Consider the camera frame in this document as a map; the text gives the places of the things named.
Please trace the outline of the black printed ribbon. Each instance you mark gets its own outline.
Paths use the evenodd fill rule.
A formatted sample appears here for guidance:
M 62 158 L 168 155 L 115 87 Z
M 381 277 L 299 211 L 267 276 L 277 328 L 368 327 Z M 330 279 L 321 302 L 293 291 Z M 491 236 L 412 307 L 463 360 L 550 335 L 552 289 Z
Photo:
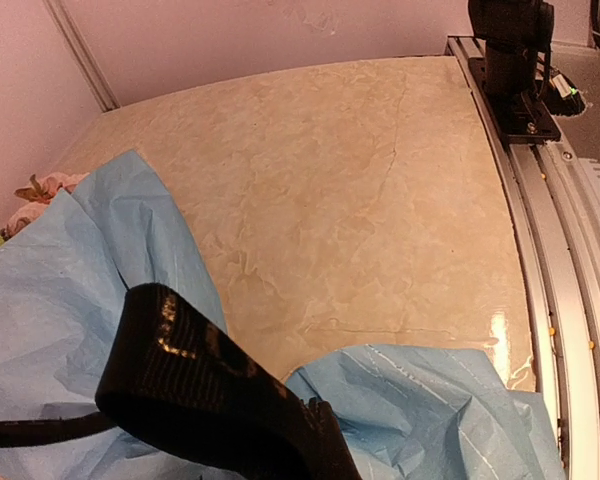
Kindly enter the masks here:
M 329 403 L 302 400 L 171 288 L 128 290 L 95 393 L 81 417 L 0 421 L 0 448 L 121 428 L 171 455 L 247 479 L 355 479 Z

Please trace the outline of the blue wrapping paper sheet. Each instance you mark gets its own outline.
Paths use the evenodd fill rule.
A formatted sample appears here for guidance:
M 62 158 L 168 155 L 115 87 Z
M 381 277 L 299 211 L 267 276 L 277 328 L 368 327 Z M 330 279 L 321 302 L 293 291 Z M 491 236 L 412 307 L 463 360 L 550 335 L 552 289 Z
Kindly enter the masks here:
M 0 247 L 0 478 L 561 479 L 541 396 L 478 350 L 366 344 L 286 381 L 227 334 L 133 152 Z

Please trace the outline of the pale pink fake flower stem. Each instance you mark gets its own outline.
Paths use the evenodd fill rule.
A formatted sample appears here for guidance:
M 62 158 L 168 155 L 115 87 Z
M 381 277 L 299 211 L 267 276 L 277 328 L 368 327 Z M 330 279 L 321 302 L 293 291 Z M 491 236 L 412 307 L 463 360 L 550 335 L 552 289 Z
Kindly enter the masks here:
M 9 240 L 15 236 L 39 218 L 59 192 L 65 191 L 71 194 L 88 175 L 89 173 L 69 175 L 62 172 L 53 172 L 38 178 L 35 174 L 32 174 L 26 187 L 14 191 L 14 195 L 24 200 L 25 204 L 9 218 L 6 226 L 1 229 L 2 238 Z

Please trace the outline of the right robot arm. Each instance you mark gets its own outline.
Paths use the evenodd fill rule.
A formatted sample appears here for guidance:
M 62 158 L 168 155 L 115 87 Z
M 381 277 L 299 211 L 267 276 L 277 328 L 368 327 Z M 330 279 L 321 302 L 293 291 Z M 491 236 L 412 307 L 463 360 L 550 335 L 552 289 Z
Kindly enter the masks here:
M 470 0 L 476 38 L 485 42 L 485 90 L 511 97 L 536 87 L 538 55 L 551 51 L 554 6 L 546 1 Z

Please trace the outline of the aluminium corner post right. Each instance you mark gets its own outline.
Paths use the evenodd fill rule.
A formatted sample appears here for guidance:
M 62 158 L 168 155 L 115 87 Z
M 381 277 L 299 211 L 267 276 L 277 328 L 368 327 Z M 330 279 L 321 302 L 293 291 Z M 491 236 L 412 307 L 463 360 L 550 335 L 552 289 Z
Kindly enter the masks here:
M 44 0 L 43 3 L 101 111 L 118 109 L 120 103 L 65 2 Z

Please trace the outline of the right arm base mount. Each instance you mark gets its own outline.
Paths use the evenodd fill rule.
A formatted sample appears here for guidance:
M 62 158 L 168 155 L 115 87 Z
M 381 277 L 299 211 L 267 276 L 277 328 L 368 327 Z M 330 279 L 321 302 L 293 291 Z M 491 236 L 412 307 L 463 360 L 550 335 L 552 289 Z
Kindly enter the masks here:
M 526 92 L 511 97 L 489 95 L 486 92 L 485 60 L 469 58 L 468 66 L 486 104 L 488 116 L 504 145 L 534 145 L 561 140 L 561 131 L 541 100 Z

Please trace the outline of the aluminium front frame rail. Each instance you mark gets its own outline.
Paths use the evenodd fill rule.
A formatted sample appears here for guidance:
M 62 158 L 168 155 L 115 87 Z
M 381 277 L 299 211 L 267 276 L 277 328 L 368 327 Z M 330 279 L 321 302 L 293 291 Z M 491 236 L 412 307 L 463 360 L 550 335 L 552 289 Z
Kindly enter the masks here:
M 586 100 L 600 55 L 556 45 L 573 86 L 555 141 L 510 144 L 474 99 L 514 226 L 530 315 L 536 388 L 570 479 L 600 479 L 600 118 Z

